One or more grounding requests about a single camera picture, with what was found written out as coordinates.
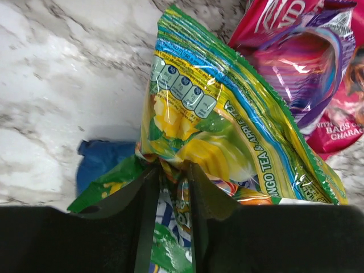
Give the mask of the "red pink snack bag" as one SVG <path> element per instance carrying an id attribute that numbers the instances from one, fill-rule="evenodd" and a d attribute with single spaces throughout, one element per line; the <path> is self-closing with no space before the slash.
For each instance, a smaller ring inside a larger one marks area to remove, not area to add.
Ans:
<path id="1" fill-rule="evenodd" d="M 355 37 L 354 51 L 337 93 L 314 131 L 309 135 L 303 134 L 316 153 L 327 157 L 347 148 L 363 135 L 363 2 L 249 1 L 229 46 L 248 60 L 246 55 L 253 50 L 239 49 L 240 38 L 259 31 L 279 30 L 294 24 L 304 14 L 318 14 L 324 10 L 351 11 L 350 28 Z"/>

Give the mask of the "blue gummy snack bag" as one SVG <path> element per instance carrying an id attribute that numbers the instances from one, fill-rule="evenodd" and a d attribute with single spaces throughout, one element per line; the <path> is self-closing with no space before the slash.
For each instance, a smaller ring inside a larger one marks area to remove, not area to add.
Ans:
<path id="1" fill-rule="evenodd" d="M 76 172 L 76 195 L 89 184 L 113 169 L 122 160 L 134 154 L 135 142 L 83 140 L 77 153 L 82 156 Z"/>

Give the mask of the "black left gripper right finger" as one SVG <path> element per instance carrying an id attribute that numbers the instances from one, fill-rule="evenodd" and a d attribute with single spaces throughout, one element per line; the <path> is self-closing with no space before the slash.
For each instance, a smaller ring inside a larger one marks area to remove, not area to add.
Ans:
<path id="1" fill-rule="evenodd" d="M 194 272 L 362 272 L 363 213 L 348 205 L 242 205 L 187 167 Z"/>

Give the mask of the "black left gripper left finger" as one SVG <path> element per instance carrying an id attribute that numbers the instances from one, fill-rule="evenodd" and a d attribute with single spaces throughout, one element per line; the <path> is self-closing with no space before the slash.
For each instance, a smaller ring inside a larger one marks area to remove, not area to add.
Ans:
<path id="1" fill-rule="evenodd" d="M 50 206 L 1 207 L 2 272 L 147 272 L 159 170 L 79 213 Z"/>

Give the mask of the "purple snack bag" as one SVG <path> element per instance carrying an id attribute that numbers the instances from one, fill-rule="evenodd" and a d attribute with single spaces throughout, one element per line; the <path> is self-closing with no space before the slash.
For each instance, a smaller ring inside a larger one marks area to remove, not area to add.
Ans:
<path id="1" fill-rule="evenodd" d="M 351 11 L 307 13 L 292 25 L 240 38 L 239 49 L 311 134 L 337 93 L 355 47 Z"/>

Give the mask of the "green snack bag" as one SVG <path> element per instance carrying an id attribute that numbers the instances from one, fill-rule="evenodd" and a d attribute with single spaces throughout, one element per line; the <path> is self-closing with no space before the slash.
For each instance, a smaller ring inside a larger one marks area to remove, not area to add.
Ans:
<path id="1" fill-rule="evenodd" d="M 336 173 L 308 146 L 280 95 L 249 62 L 176 6 L 158 20 L 135 153 L 91 182 L 79 213 L 156 167 L 152 272 L 192 272 L 192 168 L 219 219 L 233 205 L 283 199 L 345 205 Z"/>

